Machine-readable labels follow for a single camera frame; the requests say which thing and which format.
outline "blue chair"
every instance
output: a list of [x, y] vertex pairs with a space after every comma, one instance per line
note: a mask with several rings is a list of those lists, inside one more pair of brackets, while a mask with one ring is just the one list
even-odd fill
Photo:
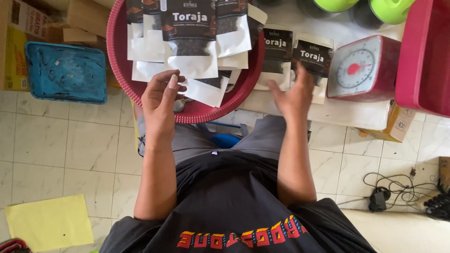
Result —
[[206, 134], [212, 143], [214, 143], [217, 147], [221, 149], [230, 149], [234, 147], [242, 138], [248, 135], [248, 128], [245, 124], [232, 125], [232, 124], [223, 124], [217, 122], [206, 122], [209, 124], [217, 125], [217, 126], [227, 126], [239, 128], [241, 135], [235, 135], [232, 133], [216, 133], [209, 131], [208, 127], [205, 123], [198, 123], [195, 126], [204, 134]]

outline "hand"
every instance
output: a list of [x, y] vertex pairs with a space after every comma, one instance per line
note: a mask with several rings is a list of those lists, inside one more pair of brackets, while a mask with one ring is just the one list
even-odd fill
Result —
[[297, 63], [297, 80], [291, 89], [282, 92], [274, 80], [269, 80], [267, 85], [272, 92], [275, 104], [287, 122], [306, 120], [312, 102], [314, 82], [306, 69]]
[[146, 149], [160, 149], [171, 146], [175, 134], [175, 114], [173, 105], [175, 100], [184, 96], [178, 91], [186, 91], [186, 78], [180, 76], [179, 70], [164, 71], [153, 76], [142, 94], [142, 108], [144, 110]]

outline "red scale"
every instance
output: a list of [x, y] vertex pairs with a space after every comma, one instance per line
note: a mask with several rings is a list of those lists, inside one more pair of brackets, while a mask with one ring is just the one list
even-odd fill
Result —
[[334, 52], [327, 97], [354, 102], [394, 99], [399, 41], [374, 35]]

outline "pink plastic basin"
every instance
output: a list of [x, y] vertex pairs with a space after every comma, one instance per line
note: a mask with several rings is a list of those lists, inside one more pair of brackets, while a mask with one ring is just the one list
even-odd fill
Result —
[[450, 117], [450, 0], [416, 0], [397, 69], [399, 106]]
[[[138, 105], [142, 106], [141, 96], [146, 88], [145, 82], [132, 81], [133, 62], [127, 60], [126, 1], [116, 0], [108, 20], [106, 43], [108, 58], [114, 75], [123, 90]], [[261, 33], [255, 48], [249, 54], [249, 69], [244, 69], [236, 86], [226, 93], [222, 105], [213, 108], [197, 101], [186, 103], [184, 110], [175, 114], [178, 123], [200, 123], [218, 119], [236, 109], [250, 94], [261, 74], [264, 59], [264, 34]]]

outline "red and yellow lettering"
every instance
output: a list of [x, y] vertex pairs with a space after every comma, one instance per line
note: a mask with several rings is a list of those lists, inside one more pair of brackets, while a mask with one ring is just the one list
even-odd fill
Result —
[[269, 228], [260, 228], [256, 230], [256, 246], [266, 246], [270, 244], [269, 241], [269, 234], [267, 234], [267, 231]]
[[206, 247], [209, 233], [205, 234], [204, 236], [201, 236], [201, 235], [202, 235], [202, 233], [199, 233], [195, 236], [194, 248]]
[[231, 246], [231, 245], [237, 243], [238, 240], [239, 240], [239, 237], [238, 237], [235, 233], [231, 233], [231, 234], [229, 235], [228, 242], [226, 243], [226, 247], [228, 248], [229, 246]]
[[211, 248], [222, 249], [224, 236], [225, 235], [222, 234], [212, 234], [210, 244]]
[[253, 230], [249, 232], [244, 232], [241, 235], [241, 241], [245, 243], [248, 247], [253, 248]]
[[270, 230], [272, 234], [272, 238], [274, 240], [274, 244], [280, 244], [286, 241], [283, 235], [283, 229], [281, 227], [281, 221], [278, 222], [275, 226]]
[[295, 222], [294, 222], [294, 216], [291, 215], [289, 217], [289, 220], [286, 219], [284, 221], [284, 228], [287, 230], [287, 234], [289, 238], [297, 238], [300, 236], [300, 233], [298, 232], [297, 226], [295, 226]]
[[176, 245], [177, 247], [189, 248], [191, 244], [192, 235], [194, 233], [189, 231], [184, 231], [180, 234], [180, 241]]

